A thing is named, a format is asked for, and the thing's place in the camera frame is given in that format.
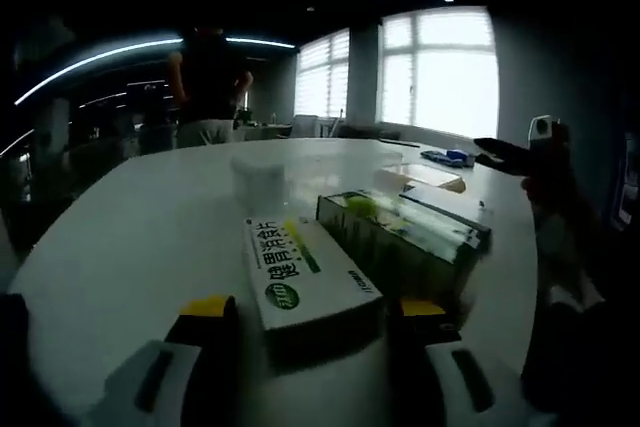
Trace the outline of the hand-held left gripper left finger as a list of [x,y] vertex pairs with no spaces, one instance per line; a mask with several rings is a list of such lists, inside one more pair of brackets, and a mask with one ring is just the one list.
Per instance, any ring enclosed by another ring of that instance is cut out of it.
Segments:
[[165,338],[140,347],[106,379],[99,426],[232,426],[239,314],[231,295],[183,307]]

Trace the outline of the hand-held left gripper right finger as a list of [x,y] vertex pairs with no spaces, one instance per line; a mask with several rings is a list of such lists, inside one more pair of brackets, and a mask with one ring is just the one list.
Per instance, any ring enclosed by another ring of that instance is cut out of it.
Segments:
[[520,379],[495,355],[465,344],[453,318],[403,299],[387,315],[395,426],[527,426]]

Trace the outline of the person's right hand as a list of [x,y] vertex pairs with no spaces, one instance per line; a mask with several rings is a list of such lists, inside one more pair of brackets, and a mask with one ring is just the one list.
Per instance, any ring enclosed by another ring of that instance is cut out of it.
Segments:
[[564,216],[579,197],[569,149],[565,144],[548,144],[542,154],[543,165],[525,177],[521,187],[533,205]]

